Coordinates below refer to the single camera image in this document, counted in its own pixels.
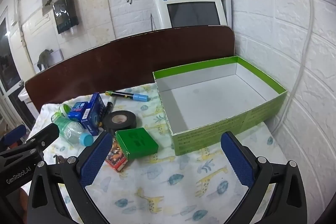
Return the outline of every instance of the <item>small red package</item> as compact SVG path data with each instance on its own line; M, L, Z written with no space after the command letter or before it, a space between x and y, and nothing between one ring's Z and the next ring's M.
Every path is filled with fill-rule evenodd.
M127 159L125 157L125 155L123 154L123 152L121 151L121 148L118 144L118 142L116 141L115 138L113 138L113 145L112 148L109 152L109 154L107 155L105 161L111 165L111 167L116 170L116 171L120 171L125 164L127 163Z

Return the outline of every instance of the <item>blue gripper pad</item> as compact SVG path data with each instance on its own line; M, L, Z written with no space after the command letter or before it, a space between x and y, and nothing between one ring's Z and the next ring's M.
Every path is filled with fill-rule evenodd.
M20 125L4 136L3 144L10 146L26 135L26 133L26 127L24 125Z
M108 153L111 150L112 134L106 134L91 153L81 169L80 184L83 188L91 185L95 180L100 167L103 165Z
M222 135L220 145L240 183L251 188L254 183L253 169L228 133Z

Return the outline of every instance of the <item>green box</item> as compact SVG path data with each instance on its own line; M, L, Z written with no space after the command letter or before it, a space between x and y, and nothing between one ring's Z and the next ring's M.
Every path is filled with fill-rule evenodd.
M127 160L157 153L159 146L144 128L119 130L115 138Z
M241 133L274 116L286 89L244 59L233 56L153 73L176 155Z

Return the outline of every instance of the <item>green box lid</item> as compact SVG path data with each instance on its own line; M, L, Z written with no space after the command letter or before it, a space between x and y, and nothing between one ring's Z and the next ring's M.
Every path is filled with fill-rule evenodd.
M159 146L144 128L119 130L115 138L127 160L157 153Z

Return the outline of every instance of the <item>blue cardboard package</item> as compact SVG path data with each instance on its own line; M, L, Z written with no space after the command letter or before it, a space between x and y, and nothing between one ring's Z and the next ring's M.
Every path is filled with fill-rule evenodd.
M99 134L98 126L101 122L101 115L105 109L105 104L100 97L100 94L94 93L89 101L84 112L81 124L92 134L97 136Z
M88 102L77 102L68 113L68 118L75 122L81 122Z

